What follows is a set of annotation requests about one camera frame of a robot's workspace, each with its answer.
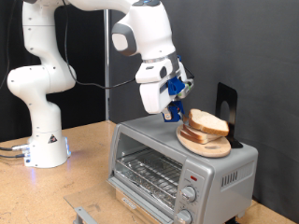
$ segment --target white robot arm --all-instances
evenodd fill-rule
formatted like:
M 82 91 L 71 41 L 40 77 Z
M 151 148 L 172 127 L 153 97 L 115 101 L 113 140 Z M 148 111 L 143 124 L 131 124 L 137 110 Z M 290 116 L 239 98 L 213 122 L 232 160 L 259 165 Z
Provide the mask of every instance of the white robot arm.
M 183 113 L 179 99 L 193 87 L 172 43 L 172 32 L 159 0 L 65 0 L 82 10 L 115 9 L 126 16 L 112 29 L 112 40 L 120 53 L 140 53 L 143 63 L 135 78 L 140 83 L 143 105 L 150 114 L 164 113 L 165 121 L 178 121 Z M 7 84 L 30 110 L 33 133 L 25 146 L 25 165 L 54 167 L 68 157 L 62 136 L 61 112 L 46 94 L 75 86 L 68 64 L 59 54 L 55 35 L 54 11 L 62 0 L 24 0 L 22 23 L 24 44 L 40 58 L 41 65 L 12 70 Z

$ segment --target toast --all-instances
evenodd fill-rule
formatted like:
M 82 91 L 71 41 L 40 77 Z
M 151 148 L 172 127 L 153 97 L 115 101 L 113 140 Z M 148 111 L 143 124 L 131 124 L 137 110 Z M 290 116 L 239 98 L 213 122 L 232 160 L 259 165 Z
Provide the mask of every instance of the toast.
M 220 136 L 227 136 L 229 133 L 228 123 L 225 120 L 199 109 L 190 110 L 189 125 L 204 133 L 212 133 Z
M 214 140 L 216 140 L 216 139 L 218 139 L 218 138 L 220 138 L 221 136 L 216 136 L 216 138 L 206 138 L 206 139 L 198 139 L 198 138 L 196 138 L 196 137 L 193 137 L 193 136 L 191 136 L 191 135 L 189 135 L 185 130 L 180 130 L 180 135 L 182 136 L 182 137 L 184 137 L 184 138 L 186 138 L 186 139 L 188 139 L 188 140 L 190 140 L 190 141 L 193 141 L 194 143 L 199 143 L 199 144 L 206 144 L 206 143 L 208 143 L 208 142 L 211 142 L 211 141 L 214 141 Z
M 219 138 L 216 134 L 211 133 L 203 133 L 202 131 L 199 131 L 197 129 L 194 129 L 193 127 L 183 124 L 183 130 L 188 133 L 188 135 L 197 138 L 199 140 L 205 140 L 205 139 L 216 139 Z

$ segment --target red light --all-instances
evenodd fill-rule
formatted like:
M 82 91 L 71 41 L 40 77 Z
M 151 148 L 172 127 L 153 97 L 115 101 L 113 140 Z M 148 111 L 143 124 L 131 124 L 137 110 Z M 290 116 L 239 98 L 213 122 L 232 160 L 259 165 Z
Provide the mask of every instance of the red light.
M 191 176 L 191 179 L 194 180 L 194 181 L 197 181 L 197 178 L 194 177 L 194 176 Z

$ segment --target black cable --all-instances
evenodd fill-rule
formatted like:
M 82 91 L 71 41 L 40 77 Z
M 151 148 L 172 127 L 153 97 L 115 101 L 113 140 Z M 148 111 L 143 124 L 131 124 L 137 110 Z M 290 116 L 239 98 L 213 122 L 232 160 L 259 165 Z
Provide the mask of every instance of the black cable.
M 195 76 L 193 75 L 193 73 L 184 65 L 185 70 L 187 70 L 189 72 L 189 74 L 192 76 L 192 78 L 194 79 Z
M 3 78 L 3 81 L 2 81 L 1 86 L 0 86 L 0 90 L 2 89 L 4 83 L 7 80 L 9 67 L 10 67 L 10 59 L 9 59 L 9 51 L 8 51 L 9 50 L 9 38 L 10 38 L 10 26 L 11 26 L 13 11 L 15 10 L 16 2 L 17 2 L 17 0 L 13 1 L 12 8 L 11 8 L 11 11 L 10 11 L 8 27 L 7 27 L 7 73 L 6 73 L 5 77 Z
M 24 154 L 19 154 L 19 155 L 16 155 L 16 156 L 3 156 L 3 155 L 0 155 L 0 157 L 3 157 L 3 158 L 23 158 L 25 157 Z
M 0 147 L 0 150 L 2 150 L 2 151 L 12 151 L 12 148 L 10 148 L 10 147 Z
M 68 66 L 68 70 L 72 76 L 72 78 L 79 84 L 79 85 L 82 85 L 82 86 L 96 86 L 96 87 L 99 87 L 101 89 L 104 89 L 104 90 L 109 90 L 109 89 L 113 89 L 113 88 L 116 88 L 116 87 L 119 87 L 119 86 L 122 86 L 124 84 L 128 84 L 130 82 L 133 82 L 135 81 L 135 78 L 131 79 L 131 80 L 128 80 L 128 81 L 125 81 L 125 82 L 122 82 L 120 84 L 117 84 L 115 86 L 111 86 L 111 87 L 104 87 L 104 86 L 101 86 L 99 84 L 96 84 L 96 83 L 82 83 L 82 82 L 79 82 L 75 76 L 73 75 L 73 72 L 71 70 L 71 67 L 69 65 L 69 62 L 68 62 L 68 57 L 67 57 L 67 29 L 68 29 L 68 10 L 67 10 L 67 7 L 66 7 L 66 3 L 65 1 L 63 0 L 64 2 L 64 7 L 65 7 L 65 12 L 66 12 L 66 25 L 65 25 L 65 36 L 64 36 L 64 54 L 65 54 L 65 61 L 67 63 L 67 66 Z

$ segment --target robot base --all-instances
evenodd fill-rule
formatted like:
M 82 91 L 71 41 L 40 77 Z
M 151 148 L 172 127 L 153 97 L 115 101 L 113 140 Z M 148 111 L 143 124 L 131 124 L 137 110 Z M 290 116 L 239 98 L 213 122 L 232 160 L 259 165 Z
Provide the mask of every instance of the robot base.
M 24 158 L 25 166 L 51 168 L 64 164 L 70 156 L 67 138 L 62 131 L 35 133 L 28 139 L 29 152 Z

